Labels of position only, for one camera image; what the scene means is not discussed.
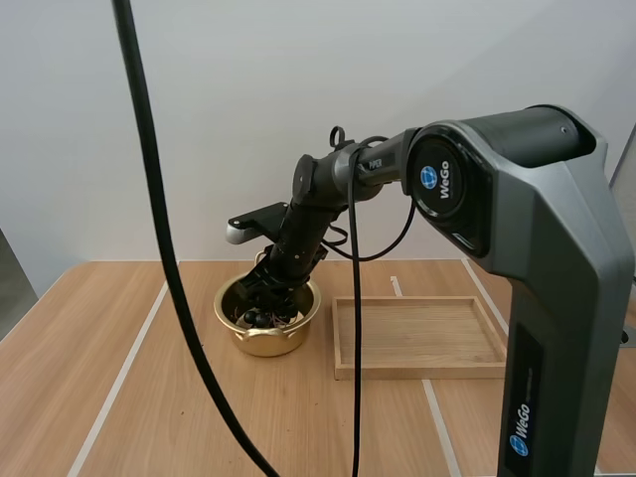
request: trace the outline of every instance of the golden pot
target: golden pot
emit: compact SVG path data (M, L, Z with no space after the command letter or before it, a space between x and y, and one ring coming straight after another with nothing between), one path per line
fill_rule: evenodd
M215 312L221 322L232 333L232 341L237 347L249 355L280 356L298 348L309 334L311 319L316 315L320 306L320 290L316 283L309 280L294 291L294 301L299 310L299 316L284 328L250 328L245 329L228 319L242 304L240 297L233 290L234 285L243 273L226 282L217 291L215 297Z

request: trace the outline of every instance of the wire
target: wire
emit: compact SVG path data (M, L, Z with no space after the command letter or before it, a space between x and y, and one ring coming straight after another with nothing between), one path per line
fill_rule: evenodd
M410 202L410 210L408 211L408 217L406 218L406 224L404 224L403 229L401 230L401 232L399 233L397 238L394 240L394 242L391 245L389 245L387 248L385 248L384 250L379 251L378 253L375 253L375 254L369 255L369 256L361 256L359 258L359 261L377 260L378 258L382 258L387 253L389 253L394 248L396 248L401 243L401 241L404 239L404 237L406 237L406 234L408 233L408 230L410 229L410 225L412 224L414 217L415 217L415 202L411 201ZM352 255L349 255L345 251L343 251L340 248L337 248L335 246L335 245L340 245L342 243L335 243L335 242L323 240L322 244L325 245L327 248L335 251L339 255L341 255L341 256L343 256L345 258L348 258L350 260L353 260L353 256Z
M240 447L242 447L254 464L256 464L267 477L278 477L276 471L269 465L260 452L258 452L258 449L254 447L240 426L237 417L233 413L228 400L217 382L203 347L201 346L199 337L197 336L197 329L192 320L186 293L183 288L183 283L181 282L181 276L179 275L179 266L177 265L175 250L172 245L166 198L163 190L163 180L161 178L161 165L159 164L157 138L130 2L129 0L112 0L112 8L117 24L121 53L126 66L130 95L132 97L137 121L137 130L139 132L143 164L146 171L146 181L148 183L150 207L155 224L157 244L159 245L161 262L163 263L172 301L177 316L179 317L181 330L183 331L184 338L186 339L192 359L197 366L197 370L210 396L215 402L221 417L228 425L238 444L240 444Z
M340 234L342 236L342 238L340 238L339 240L332 240L332 241L328 241L326 239L322 239L321 241L326 244L326 245L330 245L330 246L338 246L338 245L344 245L345 243L347 243L347 240L349 239L349 233L347 231L345 231L344 229L340 229L339 227L336 227L334 225L329 225L329 229L334 231L337 234Z
M358 250L358 227L356 226L356 165L358 163L357 149L349 158L349 187L347 199L349 203L349 229L351 232L351 255L354 272L354 457L351 475L358 476L360 467L360 409L362 403L362 286L360 284L360 251Z

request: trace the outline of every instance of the wego logo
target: wego logo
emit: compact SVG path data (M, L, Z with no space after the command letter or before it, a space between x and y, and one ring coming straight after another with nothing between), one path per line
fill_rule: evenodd
M526 457L530 450L526 444L528 438L528 420L530 419L530 408L527 404L521 404L521 407L517 409L517 415L519 420L517 421L516 432L510 436L510 445L515 452L522 457Z
M441 172L439 173L439 176L441 177L441 185L439 187L441 199L448 199L448 186L450 185L450 171L448 170L448 168L448 161L444 161L441 163Z

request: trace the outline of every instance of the gray robot arm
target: gray robot arm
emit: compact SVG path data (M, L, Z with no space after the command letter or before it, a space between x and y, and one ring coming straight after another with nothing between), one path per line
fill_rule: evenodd
M303 156L288 205L229 222L234 242L273 241L239 286L284 315L285 290L325 256L320 241L346 209L354 156L357 200L400 181L434 227L512 283L498 475L592 475L634 271L606 150L573 113L544 105Z

